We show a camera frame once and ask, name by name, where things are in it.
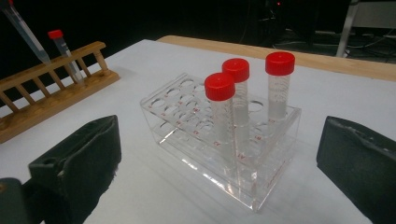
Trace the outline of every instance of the dark background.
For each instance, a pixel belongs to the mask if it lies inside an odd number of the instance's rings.
[[[47,32],[61,29],[68,47],[106,43],[108,57],[142,39],[183,35],[254,46],[291,27],[306,41],[318,26],[341,32],[348,0],[93,1],[14,0],[50,58],[59,56]],[[0,13],[0,79],[41,63]]]

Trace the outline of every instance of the wooden test tube rack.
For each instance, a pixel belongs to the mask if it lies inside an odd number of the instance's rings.
[[[83,48],[72,51],[72,56],[58,57],[51,60],[51,64],[40,64],[19,72],[11,77],[0,80],[0,100],[3,101],[12,112],[0,117],[0,144],[13,138],[29,128],[37,125],[41,121],[61,112],[67,107],[81,101],[82,99],[96,93],[102,88],[120,79],[119,75],[107,68],[101,49],[105,47],[103,42],[94,42]],[[100,65],[100,70],[90,73],[87,65],[82,60],[83,57],[93,54]],[[68,64],[77,61],[84,71],[84,86],[74,83],[65,86],[59,76],[55,73],[58,68],[64,68],[71,77],[71,71]],[[40,77],[49,74],[59,90],[50,93],[47,87],[40,80]],[[22,86],[23,83],[33,80],[44,97],[34,100],[30,93]],[[28,105],[18,108],[12,100],[5,94],[5,91],[15,88],[28,102]]]

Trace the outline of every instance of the lab equipment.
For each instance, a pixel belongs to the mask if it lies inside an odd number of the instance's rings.
[[[233,127],[233,77],[226,73],[215,73],[205,79],[205,94],[210,100],[216,145],[225,162],[225,173],[236,174],[236,147]]]
[[[258,211],[290,162],[301,109],[287,106],[287,116],[269,134],[268,101],[252,94],[247,98],[249,142],[247,153],[235,158],[237,177],[224,173],[228,167],[220,153],[203,79],[182,74],[142,99],[140,105],[159,149],[236,202]]]
[[[67,47],[66,42],[64,41],[64,34],[61,30],[50,31],[49,38],[53,40],[56,48],[58,48],[62,56],[64,56],[65,58],[72,56],[69,47]],[[79,71],[76,61],[71,62],[68,67],[70,69],[71,77],[73,78],[73,80],[79,85],[84,85],[84,78]]]
[[[0,8],[6,14],[7,18],[11,21],[12,25],[17,29],[25,42],[29,45],[35,56],[44,64],[50,64],[50,57],[44,48],[38,42],[35,35],[29,29],[26,22],[21,17],[20,13],[14,7],[12,0],[0,0]]]
[[[268,76],[268,121],[277,122],[286,117],[290,74],[294,71],[294,55],[279,51],[265,58]]]
[[[248,147],[248,78],[249,64],[242,58],[225,61],[221,70],[233,76],[235,95],[233,96],[233,125],[235,128],[235,145],[237,154],[243,156]]]

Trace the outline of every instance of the wooden table edge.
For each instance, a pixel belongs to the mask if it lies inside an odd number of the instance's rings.
[[[167,44],[196,49],[207,49],[259,59],[265,59],[268,54],[279,51],[279,49],[268,49],[178,35],[166,35],[159,38],[157,41]],[[297,51],[290,52],[296,57],[297,65],[359,77],[370,77],[388,81],[396,81],[396,64],[337,58],[325,55],[301,53]]]

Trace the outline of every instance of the rack hole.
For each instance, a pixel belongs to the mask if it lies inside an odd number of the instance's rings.
[[[168,96],[176,96],[176,95],[178,95],[179,92],[180,92],[179,89],[172,88],[172,89],[170,89],[169,91],[167,91],[166,94],[167,94]]]
[[[211,107],[206,107],[203,111],[205,111],[205,114],[207,116],[212,116],[212,108]]]
[[[265,133],[268,129],[268,124],[266,122],[261,122],[254,126],[254,133]]]
[[[189,109],[195,108],[198,105],[196,101],[190,101],[186,104],[186,107]]]
[[[190,94],[182,95],[182,96],[180,96],[180,102],[186,103],[189,100],[191,100],[192,98],[194,98],[194,97]]]
[[[208,119],[204,119],[197,123],[197,128],[198,130],[210,131],[213,128],[213,122]]]
[[[165,100],[163,100],[163,99],[156,99],[156,100],[154,100],[154,101],[151,103],[151,106],[152,106],[152,107],[160,107],[160,106],[162,106],[163,104],[165,104]]]
[[[172,126],[172,124],[165,122],[160,126],[161,130],[163,130],[164,132],[171,132],[172,130],[174,130],[175,128]]]
[[[257,112],[262,110],[264,105],[259,101],[250,101],[248,104],[248,111],[250,112]]]
[[[188,86],[190,86],[192,83],[194,83],[194,81],[193,81],[192,79],[188,78],[188,79],[186,79],[186,80],[183,80],[183,81],[180,83],[180,86],[181,86],[181,87],[188,87]]]
[[[177,105],[169,105],[165,108],[164,112],[166,115],[172,114],[173,112],[175,112],[175,110],[177,110],[178,107]]]
[[[186,116],[187,116],[186,112],[183,112],[183,111],[178,111],[174,115],[174,117],[177,119],[184,119],[184,118],[186,118]]]

